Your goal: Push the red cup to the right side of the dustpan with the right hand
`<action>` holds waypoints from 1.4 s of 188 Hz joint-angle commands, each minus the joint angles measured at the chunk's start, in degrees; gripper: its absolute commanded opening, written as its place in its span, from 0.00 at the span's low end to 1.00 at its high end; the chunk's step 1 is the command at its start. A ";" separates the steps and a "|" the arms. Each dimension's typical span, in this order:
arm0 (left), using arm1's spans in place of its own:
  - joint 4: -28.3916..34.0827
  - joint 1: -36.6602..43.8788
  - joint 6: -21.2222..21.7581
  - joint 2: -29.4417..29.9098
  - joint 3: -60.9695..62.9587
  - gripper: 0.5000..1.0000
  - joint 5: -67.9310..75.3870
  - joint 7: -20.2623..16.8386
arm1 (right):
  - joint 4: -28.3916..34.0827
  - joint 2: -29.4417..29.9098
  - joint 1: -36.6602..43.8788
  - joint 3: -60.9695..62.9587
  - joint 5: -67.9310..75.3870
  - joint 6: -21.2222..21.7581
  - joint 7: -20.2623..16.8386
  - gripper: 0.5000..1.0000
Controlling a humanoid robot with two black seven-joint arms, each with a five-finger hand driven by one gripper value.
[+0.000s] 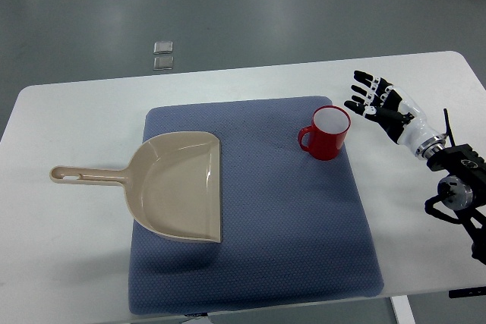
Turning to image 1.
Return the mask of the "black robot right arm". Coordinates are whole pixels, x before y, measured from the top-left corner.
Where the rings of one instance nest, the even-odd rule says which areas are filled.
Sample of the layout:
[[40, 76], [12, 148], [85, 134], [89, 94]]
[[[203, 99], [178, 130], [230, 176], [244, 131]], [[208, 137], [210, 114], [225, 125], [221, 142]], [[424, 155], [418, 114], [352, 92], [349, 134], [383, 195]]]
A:
[[428, 215], [461, 225], [472, 239], [472, 258], [485, 263], [485, 160], [468, 144], [457, 145], [449, 113], [443, 110], [446, 132], [417, 148], [431, 171], [446, 171], [437, 184], [437, 194], [424, 203]]

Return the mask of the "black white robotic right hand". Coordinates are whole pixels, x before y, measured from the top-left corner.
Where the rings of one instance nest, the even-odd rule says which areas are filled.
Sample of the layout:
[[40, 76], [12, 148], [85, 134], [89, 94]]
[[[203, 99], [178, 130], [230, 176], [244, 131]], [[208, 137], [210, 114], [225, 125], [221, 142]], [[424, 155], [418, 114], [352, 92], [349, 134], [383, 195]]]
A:
[[379, 124], [394, 143], [412, 153], [444, 143], [443, 135], [428, 124], [426, 114], [404, 90], [363, 71], [355, 71], [354, 80], [354, 94], [344, 106]]

